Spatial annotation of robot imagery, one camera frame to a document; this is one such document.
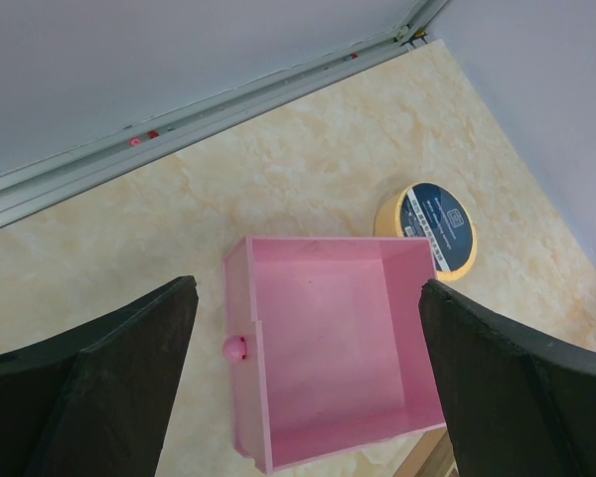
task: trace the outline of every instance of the marble table surface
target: marble table surface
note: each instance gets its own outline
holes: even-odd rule
[[[455,288],[596,350],[596,271],[441,42],[0,230],[0,353],[193,274],[200,306],[157,475],[256,476],[230,445],[222,258],[245,234],[368,236],[430,180],[469,210]],[[391,476],[419,435],[281,472]]]

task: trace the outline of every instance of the dark blue label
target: dark blue label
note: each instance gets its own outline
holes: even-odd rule
[[[458,270],[473,248],[473,231],[466,211],[447,191],[434,184],[417,184],[404,198],[401,228],[405,237],[427,237],[440,271]]]

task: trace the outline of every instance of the gray wall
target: gray wall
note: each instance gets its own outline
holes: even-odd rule
[[[452,0],[430,31],[596,266],[596,0]]]
[[[384,33],[414,0],[0,0],[0,174]]]

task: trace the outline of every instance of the pink plastic bin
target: pink plastic bin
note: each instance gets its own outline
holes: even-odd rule
[[[261,471],[444,425],[425,238],[246,237],[224,261],[234,447]]]

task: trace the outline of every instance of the pink ball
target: pink ball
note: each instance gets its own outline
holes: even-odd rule
[[[230,336],[223,343],[223,356],[230,363],[238,363],[247,356],[247,346],[242,336]]]

